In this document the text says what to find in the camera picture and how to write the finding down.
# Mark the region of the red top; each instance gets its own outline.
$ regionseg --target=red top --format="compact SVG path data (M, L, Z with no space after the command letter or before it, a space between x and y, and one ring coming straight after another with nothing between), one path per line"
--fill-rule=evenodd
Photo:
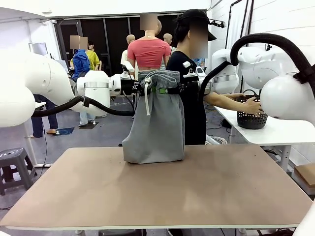
M138 67L160 68L163 57L171 55L171 47L160 39L136 40L128 46L128 58L136 60Z

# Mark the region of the ceiling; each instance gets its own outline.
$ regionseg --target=ceiling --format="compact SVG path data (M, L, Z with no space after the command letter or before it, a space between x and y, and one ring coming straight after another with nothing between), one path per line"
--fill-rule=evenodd
M17 18L34 19L34 18L43 18L43 16L32 14L29 12L0 7L0 20L1 21L6 21L6 20L10 21Z

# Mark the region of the mesh basket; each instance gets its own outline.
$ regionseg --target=mesh basket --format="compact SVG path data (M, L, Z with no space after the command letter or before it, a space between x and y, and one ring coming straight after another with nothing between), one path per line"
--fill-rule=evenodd
M259 96L251 89L245 90L246 91L252 91L254 95L246 95L239 97L237 99L238 102L245 103L248 99L252 97L256 97L254 100L255 102L260 102ZM265 126L267 122L268 116L266 114L260 114L259 117L248 114L245 112L237 112L237 123L240 127L245 128L245 129L261 129Z

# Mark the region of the floor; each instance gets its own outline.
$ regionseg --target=floor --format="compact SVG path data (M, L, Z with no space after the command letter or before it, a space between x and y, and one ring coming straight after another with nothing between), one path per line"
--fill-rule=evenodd
M129 110L130 105L126 101L111 105L117 110ZM208 135L220 136L228 139L230 129L221 127L222 117L213 107L207 107L207 133ZM79 114L73 111L65 111L57 114L59 128L75 127L71 135L50 136L47 139L47 159L46 163L54 163L68 148L74 147L117 147L119 143L128 135L132 126L130 117L117 117L108 115L106 118L98 118L99 124L92 130L79 130ZM47 118L43 119L45 129L49 129ZM29 134L32 134L32 123L26 122ZM235 142L244 143L245 141L237 136ZM45 138L32 139L33 149L38 163L43 163L46 154ZM0 128L0 150L25 147L23 127L15 126ZM5 196L0 196L0 208L6 208L14 205L25 193L23 187L16 187L6 190ZM2 219L7 210L0 210L0 219ZM74 231L17 231L0 228L0 231L6 232L12 236L74 236ZM87 231L86 236L96 236L97 231ZM149 236L165 236L166 230L148 230ZM235 236L234 229L193 229L185 230L187 236ZM255 231L250 231L249 236L258 235Z

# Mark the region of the green strap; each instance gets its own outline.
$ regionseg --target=green strap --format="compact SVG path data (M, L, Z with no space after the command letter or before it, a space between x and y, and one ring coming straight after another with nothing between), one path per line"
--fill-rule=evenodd
M152 87L152 92L156 92L157 88L156 87ZM168 93L167 92L167 88L160 88L159 89L160 94L164 94L164 93Z

